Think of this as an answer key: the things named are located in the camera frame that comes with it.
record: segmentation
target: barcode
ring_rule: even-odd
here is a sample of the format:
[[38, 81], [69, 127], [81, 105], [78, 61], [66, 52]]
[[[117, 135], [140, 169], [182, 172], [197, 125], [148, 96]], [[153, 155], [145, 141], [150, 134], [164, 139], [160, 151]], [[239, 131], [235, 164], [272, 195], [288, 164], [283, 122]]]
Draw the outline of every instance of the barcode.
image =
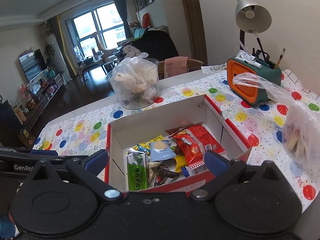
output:
[[207, 150], [212, 150], [211, 144], [205, 145], [204, 149]]

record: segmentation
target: window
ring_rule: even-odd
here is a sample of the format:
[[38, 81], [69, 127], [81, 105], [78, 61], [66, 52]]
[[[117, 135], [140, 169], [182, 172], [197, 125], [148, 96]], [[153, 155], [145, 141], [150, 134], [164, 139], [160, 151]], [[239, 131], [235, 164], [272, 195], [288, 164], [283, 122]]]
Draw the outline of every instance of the window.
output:
[[117, 42], [126, 39], [123, 21], [114, 3], [92, 8], [72, 20], [78, 45], [86, 57], [93, 56], [92, 47], [98, 50], [96, 40], [92, 37], [97, 31], [107, 49], [118, 47]]

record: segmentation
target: orange panel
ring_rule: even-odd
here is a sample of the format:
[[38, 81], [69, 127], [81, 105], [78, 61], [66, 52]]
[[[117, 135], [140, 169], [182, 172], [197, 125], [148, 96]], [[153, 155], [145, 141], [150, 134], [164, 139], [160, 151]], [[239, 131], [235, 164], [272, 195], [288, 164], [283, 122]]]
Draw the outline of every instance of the orange panel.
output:
[[238, 74], [249, 72], [253, 74], [257, 74], [254, 70], [251, 68], [236, 62], [235, 60], [228, 60], [227, 64], [227, 77], [228, 77], [228, 83], [229, 86], [236, 91], [239, 95], [241, 95], [243, 98], [249, 101], [249, 103], [254, 103], [257, 100], [258, 96], [258, 89], [254, 87], [247, 87], [247, 86], [241, 86], [241, 85], [234, 85], [232, 83], [233, 77], [235, 77]]

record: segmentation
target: metal screw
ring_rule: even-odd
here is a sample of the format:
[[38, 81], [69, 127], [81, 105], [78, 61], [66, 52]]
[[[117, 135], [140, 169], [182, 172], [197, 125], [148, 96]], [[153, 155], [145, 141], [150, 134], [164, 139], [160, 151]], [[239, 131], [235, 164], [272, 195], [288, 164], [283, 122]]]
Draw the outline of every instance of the metal screw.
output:
[[116, 198], [120, 196], [120, 191], [116, 190], [116, 189], [109, 189], [107, 191], [104, 192], [104, 195], [107, 198]]
[[152, 203], [151, 199], [144, 199], [142, 202], [145, 203], [145, 204], [151, 204]]
[[161, 201], [161, 199], [158, 198], [158, 197], [154, 197], [154, 198], [152, 199], [152, 201], [153, 201], [153, 202], [159, 202], [159, 201]]
[[209, 195], [209, 193], [204, 189], [197, 189], [192, 192], [193, 196], [196, 198], [204, 198]]

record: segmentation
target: silver lamp shade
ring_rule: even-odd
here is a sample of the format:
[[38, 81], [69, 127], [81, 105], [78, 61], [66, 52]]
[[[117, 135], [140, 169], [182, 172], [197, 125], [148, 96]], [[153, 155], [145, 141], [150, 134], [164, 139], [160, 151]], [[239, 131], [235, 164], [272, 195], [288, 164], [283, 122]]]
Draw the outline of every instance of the silver lamp shade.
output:
[[236, 23], [246, 33], [263, 33], [272, 22], [269, 11], [255, 0], [238, 0]]

